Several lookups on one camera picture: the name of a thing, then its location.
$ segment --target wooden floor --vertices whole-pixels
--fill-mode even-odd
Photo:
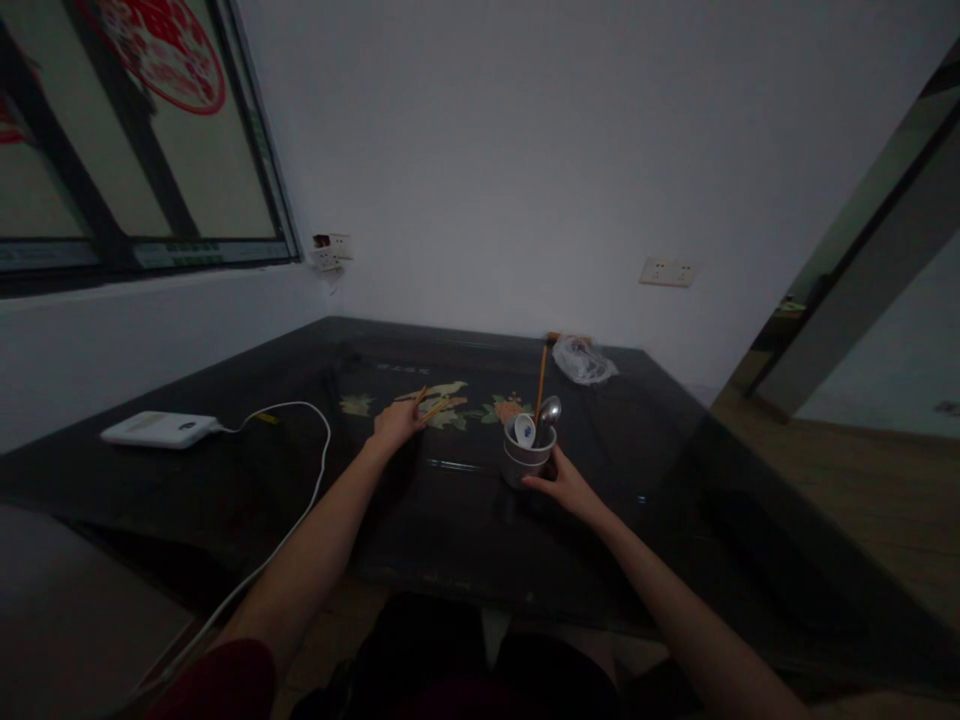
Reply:
[[[743,400],[740,390],[765,357],[751,353],[721,393],[714,414],[818,505],[933,612],[960,630],[960,456],[945,448],[878,440],[833,428],[782,425]],[[323,685],[352,658],[386,602],[386,589],[345,582],[308,633],[283,684],[274,718]],[[666,657],[658,643],[614,638],[617,660],[641,673]],[[834,720],[951,718],[960,706],[882,692],[817,707]]]

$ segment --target red circular sign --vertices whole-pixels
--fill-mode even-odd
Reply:
[[[10,114],[10,108],[7,107],[7,99],[0,97],[0,145],[7,145],[25,140],[23,132],[17,127],[17,123]]]
[[[184,0],[76,1],[127,69],[157,95],[197,115],[223,107],[217,52]]]

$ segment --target wire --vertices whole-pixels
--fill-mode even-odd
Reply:
[[[258,568],[257,568],[256,570],[254,570],[252,573],[250,573],[250,574],[243,580],[243,582],[241,582],[239,585],[237,585],[237,587],[234,588],[233,592],[231,592],[229,595],[227,595],[226,599],[225,599],[222,603],[220,603],[220,606],[219,606],[216,610],[213,611],[213,614],[210,616],[210,618],[207,620],[207,622],[204,623],[204,626],[203,626],[202,628],[200,628],[200,630],[199,630],[199,631],[197,632],[197,634],[194,636],[193,640],[191,640],[189,643],[187,643],[187,646],[186,646],[185,648],[183,648],[183,650],[181,650],[181,651],[177,654],[177,656],[167,665],[166,668],[164,668],[163,672],[160,673],[160,675],[159,675],[156,679],[151,680],[151,681],[150,681],[149,683],[147,683],[146,685],[141,685],[141,686],[138,687],[136,690],[134,690],[132,693],[130,693],[130,695],[127,697],[127,700],[126,700],[126,703],[125,703],[125,704],[129,704],[129,703],[133,702],[134,700],[138,700],[139,698],[143,697],[143,696],[146,695],[147,693],[149,693],[149,692],[151,692],[152,690],[156,689],[156,688],[159,687],[160,685],[163,685],[165,682],[167,682],[168,680],[170,680],[170,679],[173,677],[174,673],[175,673],[176,670],[177,670],[177,667],[180,665],[181,662],[183,662],[184,658],[186,658],[187,655],[189,655],[189,654],[193,651],[193,649],[197,646],[197,643],[200,642],[200,639],[201,639],[204,635],[206,635],[207,631],[213,626],[213,623],[216,622],[216,620],[217,620],[218,617],[220,617],[220,613],[222,613],[222,612],[224,611],[224,609],[226,609],[226,607],[227,607],[231,602],[233,602],[233,599],[240,593],[241,590],[243,590],[245,587],[247,587],[247,585],[249,585],[250,582],[251,582],[255,577],[257,577],[257,575],[259,575],[261,572],[263,572],[263,569],[264,569],[265,567],[267,567],[267,565],[270,564],[270,562],[273,560],[273,558],[276,557],[277,553],[280,552],[280,548],[282,548],[282,547],[284,546],[284,544],[287,542],[287,540],[290,539],[290,536],[293,535],[294,531],[295,531],[298,527],[300,527],[300,523],[303,522],[303,519],[304,519],[305,517],[307,517],[307,515],[310,514],[310,510],[313,508],[313,504],[317,501],[317,495],[320,493],[320,482],[323,480],[323,471],[326,470],[326,467],[327,467],[327,448],[330,447],[330,435],[332,434],[331,431],[330,431],[330,423],[327,422],[327,418],[324,417],[323,413],[320,412],[320,410],[318,410],[316,406],[311,405],[310,403],[305,402],[305,401],[303,401],[303,400],[291,400],[290,402],[277,403],[276,405],[270,405],[270,406],[268,406],[268,407],[261,408],[260,410],[257,410],[256,412],[250,413],[250,414],[247,416],[247,418],[240,424],[240,427],[238,427],[236,430],[231,430],[230,428],[225,428],[225,427],[223,427],[222,425],[216,425],[216,426],[214,426],[213,431],[214,431],[214,432],[225,432],[225,433],[230,433],[230,434],[238,433],[238,432],[240,432],[241,430],[243,430],[243,429],[247,426],[247,423],[248,423],[248,422],[250,422],[253,418],[255,418],[255,417],[256,417],[257,415],[259,415],[260,413],[266,412],[267,410],[274,410],[274,409],[276,409],[276,408],[278,408],[278,407],[289,407],[290,405],[306,405],[308,408],[310,408],[310,409],[313,410],[317,415],[320,416],[320,419],[323,420],[323,424],[324,424],[324,425],[326,426],[326,428],[327,428],[327,440],[326,440],[326,442],[323,444],[323,455],[320,456],[320,474],[317,476],[317,483],[316,483],[316,485],[314,485],[314,487],[313,487],[313,495],[310,497],[310,502],[307,503],[307,508],[306,508],[306,510],[303,511],[303,515],[300,516],[300,519],[297,520],[297,521],[293,524],[293,527],[290,528],[290,531],[289,531],[286,535],[284,535],[283,540],[280,541],[280,544],[277,545],[277,547],[274,549],[274,551],[273,551],[272,553],[270,553],[270,557],[268,557],[266,560],[264,560],[264,561],[263,561],[263,564],[261,564],[260,567],[258,567]]]

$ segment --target hand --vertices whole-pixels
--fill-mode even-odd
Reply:
[[[523,479],[523,484],[544,495],[549,495],[565,510],[596,529],[610,515],[610,510],[583,479],[580,471],[563,454],[559,445],[553,446],[552,454],[553,462],[557,466],[557,479],[545,480],[527,476]]]
[[[413,400],[395,402],[373,419],[368,442],[392,455],[419,430],[423,425],[417,420],[417,404]]]

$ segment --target plastic bag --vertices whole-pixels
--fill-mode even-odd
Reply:
[[[578,385],[595,385],[617,375],[617,366],[576,335],[561,335],[553,346],[553,359],[563,374]]]

